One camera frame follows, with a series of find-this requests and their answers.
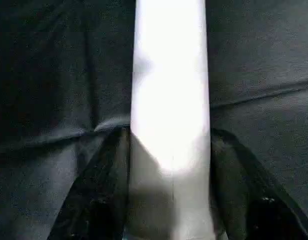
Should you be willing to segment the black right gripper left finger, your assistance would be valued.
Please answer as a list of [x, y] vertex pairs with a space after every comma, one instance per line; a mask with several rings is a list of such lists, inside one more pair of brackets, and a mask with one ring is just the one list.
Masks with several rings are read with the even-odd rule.
[[74, 181], [50, 240], [121, 240], [127, 216], [131, 132], [112, 130]]

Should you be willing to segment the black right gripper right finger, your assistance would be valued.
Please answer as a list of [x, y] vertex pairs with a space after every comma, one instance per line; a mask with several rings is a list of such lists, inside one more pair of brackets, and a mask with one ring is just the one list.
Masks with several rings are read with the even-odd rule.
[[231, 132], [211, 130], [211, 188], [230, 240], [308, 240], [308, 217]]

